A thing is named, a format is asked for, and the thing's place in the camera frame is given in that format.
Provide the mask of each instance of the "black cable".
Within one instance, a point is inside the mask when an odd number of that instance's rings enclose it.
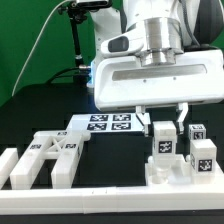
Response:
[[[209,44],[201,44],[200,47],[196,45],[192,45],[192,46],[188,46],[184,48],[185,52],[208,51],[208,50],[221,50],[221,49],[215,46],[211,46]]]
[[[50,82],[48,82],[47,84],[51,84],[52,81],[54,81],[55,79],[71,78],[71,77],[73,77],[73,78],[76,77],[76,78],[81,79],[81,78],[89,78],[89,75],[88,75],[88,74],[74,74],[74,75],[62,75],[62,76],[57,76],[57,77],[54,77],[54,79],[51,79],[51,81],[48,80],[48,81],[50,81]]]
[[[190,38],[192,39],[192,42],[195,45],[200,46],[199,42],[197,41],[197,39],[195,38],[195,36],[191,32],[191,28],[190,28],[189,21],[188,21],[186,0],[180,0],[180,2],[182,4],[184,23],[185,23],[188,35],[190,36]]]
[[[61,76],[64,73],[70,72],[70,71],[75,71],[75,70],[79,70],[79,68],[74,67],[74,68],[66,68],[61,70],[60,72],[57,72],[55,75],[53,75],[47,82],[46,84],[51,84],[51,82],[56,79],[57,77]]]

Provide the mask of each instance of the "white plastic part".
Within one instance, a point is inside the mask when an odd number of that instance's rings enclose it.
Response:
[[[51,173],[53,188],[71,188],[83,150],[83,142],[89,141],[90,133],[70,134]]]
[[[28,190],[31,188],[44,163],[43,152],[51,146],[51,143],[48,136],[34,138],[10,174],[13,190]]]
[[[188,103],[178,103],[177,112],[179,112],[179,116],[177,118],[177,128],[179,129],[179,134],[184,133],[184,119],[188,113]]]
[[[209,184],[215,179],[217,148],[210,139],[191,140],[191,175],[195,184]]]
[[[124,0],[124,11],[127,16],[127,30],[138,22],[150,18],[166,17],[180,22],[184,46],[191,44],[183,19],[182,6],[179,1],[174,0]],[[189,26],[194,32],[200,0],[186,1],[188,9]]]
[[[152,145],[156,182],[166,182],[171,166],[175,163],[177,132],[172,121],[153,122]]]
[[[128,39],[129,42],[129,48],[127,51],[121,51],[121,52],[110,52],[108,49],[109,46],[109,42],[117,39],[117,38],[121,38],[121,37],[126,37]],[[115,38],[106,40],[102,43],[101,45],[101,52],[104,58],[111,58],[111,57],[121,57],[121,56],[128,56],[128,55],[133,55],[139,51],[141,51],[141,49],[144,46],[144,40],[143,40],[143,34],[142,34],[142,29],[138,28],[138,29],[134,29],[130,32],[124,33],[120,36],[117,36]]]
[[[148,186],[0,191],[0,214],[62,214],[224,209],[224,178],[216,166],[213,184],[194,185],[177,166],[169,181]]]
[[[113,8],[90,12],[94,22],[96,56],[91,63],[91,80],[88,88],[95,87],[95,74],[99,63],[104,59],[100,50],[103,41],[121,35],[120,12]]]
[[[185,161],[183,155],[175,155],[174,160],[175,163],[171,166],[168,173],[168,178],[166,182],[164,182],[162,179],[159,179],[159,176],[156,175],[156,165],[154,163],[154,159],[149,157],[148,163],[145,165],[147,185],[149,187],[158,186],[158,188],[161,188],[161,186],[164,186],[165,184],[167,187],[172,186],[174,189],[179,187],[179,190],[186,193],[188,192],[188,188],[195,191],[200,187],[203,189],[209,186],[215,193],[215,189],[218,190],[223,186],[224,174],[216,161],[214,161],[213,164],[214,169],[212,174],[207,172],[203,173],[203,175],[198,174],[198,176],[196,176],[195,172],[192,172],[192,160]]]
[[[190,140],[206,139],[206,129],[203,124],[189,125],[188,137]]]
[[[97,69],[95,103],[100,110],[216,103],[224,98],[222,83],[220,50],[185,53],[176,65],[148,68],[134,56],[110,58]]]
[[[53,188],[70,188],[84,141],[89,139],[88,131],[37,132],[10,174],[12,189],[30,189],[46,159],[57,159],[51,174]]]
[[[16,148],[7,148],[0,157],[0,189],[7,181],[9,174],[18,162]]]
[[[150,114],[146,113],[146,108],[145,106],[136,106],[136,117],[138,120],[141,122],[143,125],[143,132],[145,137],[149,136],[149,126],[151,125],[151,119],[150,119]]]

